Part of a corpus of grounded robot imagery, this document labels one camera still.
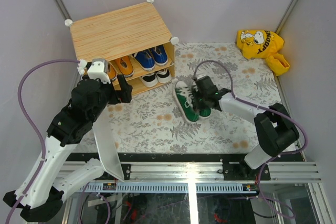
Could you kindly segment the green sneaker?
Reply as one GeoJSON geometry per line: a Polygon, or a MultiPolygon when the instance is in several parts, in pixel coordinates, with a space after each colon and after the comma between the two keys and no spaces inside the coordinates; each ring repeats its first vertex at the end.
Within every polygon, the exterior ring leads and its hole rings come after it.
{"type": "Polygon", "coordinates": [[[173,89],[173,97],[184,120],[189,124],[196,123],[199,115],[194,109],[194,96],[191,88],[184,81],[178,81],[173,89]]]}
{"type": "MultiPolygon", "coordinates": [[[[194,96],[194,100],[196,101],[196,99],[200,97],[200,93],[199,93],[199,90],[198,90],[198,87],[197,87],[195,81],[192,82],[191,87],[192,87],[192,93],[193,93],[193,96],[194,96]]],[[[211,115],[211,108],[206,107],[206,108],[203,108],[203,109],[197,109],[197,112],[199,113],[199,117],[201,119],[206,119],[211,115]]]]}

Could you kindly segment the black white sneaker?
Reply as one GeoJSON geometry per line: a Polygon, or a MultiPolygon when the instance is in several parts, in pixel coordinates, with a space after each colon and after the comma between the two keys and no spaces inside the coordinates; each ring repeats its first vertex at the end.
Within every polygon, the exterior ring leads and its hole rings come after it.
{"type": "Polygon", "coordinates": [[[168,83],[172,80],[172,76],[168,68],[158,70],[155,73],[155,75],[156,75],[158,82],[162,84],[168,83]]]}
{"type": "Polygon", "coordinates": [[[158,83],[155,72],[141,76],[140,80],[147,88],[151,88],[158,83]]]}

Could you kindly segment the orange sneaker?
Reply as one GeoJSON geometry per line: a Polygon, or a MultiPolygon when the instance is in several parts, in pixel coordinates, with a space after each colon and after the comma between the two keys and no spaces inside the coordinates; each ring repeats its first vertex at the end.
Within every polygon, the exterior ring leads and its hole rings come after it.
{"type": "Polygon", "coordinates": [[[108,76],[111,82],[114,82],[117,80],[117,72],[112,65],[112,63],[108,62],[108,76]]]}
{"type": "Polygon", "coordinates": [[[134,67],[130,61],[129,56],[123,56],[115,60],[115,63],[120,70],[120,73],[126,78],[132,77],[134,74],[134,67]]]}

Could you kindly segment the translucent white cabinet door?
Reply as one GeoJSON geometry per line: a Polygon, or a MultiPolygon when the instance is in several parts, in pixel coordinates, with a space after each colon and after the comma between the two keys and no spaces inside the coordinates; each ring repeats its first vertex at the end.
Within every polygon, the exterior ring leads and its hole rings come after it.
{"type": "Polygon", "coordinates": [[[102,110],[92,129],[103,170],[123,182],[124,173],[112,136],[107,107],[102,110]]]}

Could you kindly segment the blue sneaker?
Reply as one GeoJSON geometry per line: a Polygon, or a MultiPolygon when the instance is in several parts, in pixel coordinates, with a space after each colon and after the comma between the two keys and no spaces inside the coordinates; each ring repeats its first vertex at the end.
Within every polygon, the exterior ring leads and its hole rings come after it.
{"type": "Polygon", "coordinates": [[[150,49],[154,61],[158,66],[164,66],[168,63],[168,56],[165,52],[164,46],[159,45],[150,49]]]}
{"type": "Polygon", "coordinates": [[[154,69],[155,61],[148,50],[136,52],[133,57],[143,70],[151,71],[154,69]]]}

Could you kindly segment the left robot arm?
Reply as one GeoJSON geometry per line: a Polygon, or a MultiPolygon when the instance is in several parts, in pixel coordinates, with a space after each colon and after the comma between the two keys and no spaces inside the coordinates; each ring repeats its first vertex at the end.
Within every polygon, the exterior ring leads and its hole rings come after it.
{"type": "Polygon", "coordinates": [[[3,201],[27,222],[48,222],[63,203],[94,179],[111,177],[124,181],[118,152],[106,127],[108,105],[129,103],[132,86],[118,75],[120,89],[99,79],[85,78],[71,92],[66,106],[54,117],[43,141],[41,157],[26,180],[17,189],[7,192],[3,201]],[[64,162],[83,137],[93,131],[98,158],[91,158],[82,167],[59,179],[64,162]]]}

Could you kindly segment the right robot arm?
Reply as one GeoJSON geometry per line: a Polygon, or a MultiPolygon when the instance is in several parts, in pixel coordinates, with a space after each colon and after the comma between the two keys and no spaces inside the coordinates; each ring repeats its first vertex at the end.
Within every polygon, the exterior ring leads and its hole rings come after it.
{"type": "Polygon", "coordinates": [[[258,145],[236,164],[223,164],[225,180],[253,180],[258,178],[260,167],[278,156],[299,138],[299,132],[289,114],[280,103],[262,109],[251,102],[234,97],[233,91],[218,89],[209,76],[194,79],[193,95],[198,110],[215,109],[232,113],[253,124],[258,145]]]}

